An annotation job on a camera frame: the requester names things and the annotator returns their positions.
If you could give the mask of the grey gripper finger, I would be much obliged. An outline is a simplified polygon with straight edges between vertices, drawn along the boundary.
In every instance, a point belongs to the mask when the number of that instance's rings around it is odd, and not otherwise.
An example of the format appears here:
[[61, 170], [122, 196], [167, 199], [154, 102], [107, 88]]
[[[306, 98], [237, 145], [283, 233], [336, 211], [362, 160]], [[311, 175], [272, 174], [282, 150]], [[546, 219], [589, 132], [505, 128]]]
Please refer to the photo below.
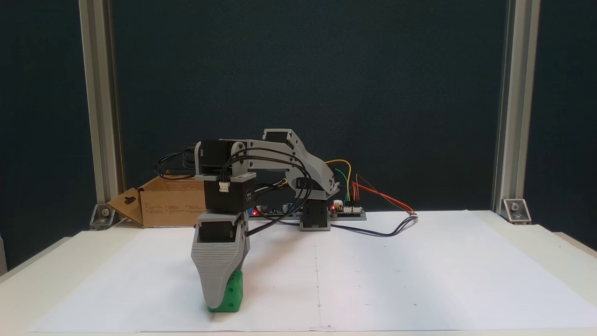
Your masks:
[[237, 219], [237, 242], [239, 251], [243, 255], [247, 255], [250, 250], [250, 243], [247, 240], [248, 231], [248, 214], [246, 212], [241, 213]]

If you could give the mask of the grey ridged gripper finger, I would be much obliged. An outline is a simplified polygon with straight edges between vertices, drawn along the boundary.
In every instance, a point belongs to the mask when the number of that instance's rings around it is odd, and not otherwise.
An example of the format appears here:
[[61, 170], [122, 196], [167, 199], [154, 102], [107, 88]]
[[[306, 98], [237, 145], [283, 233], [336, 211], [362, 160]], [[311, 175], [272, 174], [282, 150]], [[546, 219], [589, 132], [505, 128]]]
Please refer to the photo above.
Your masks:
[[226, 284], [236, 269], [241, 269], [248, 247], [245, 243], [194, 243], [191, 259], [201, 279], [203, 298], [209, 308], [218, 308]]

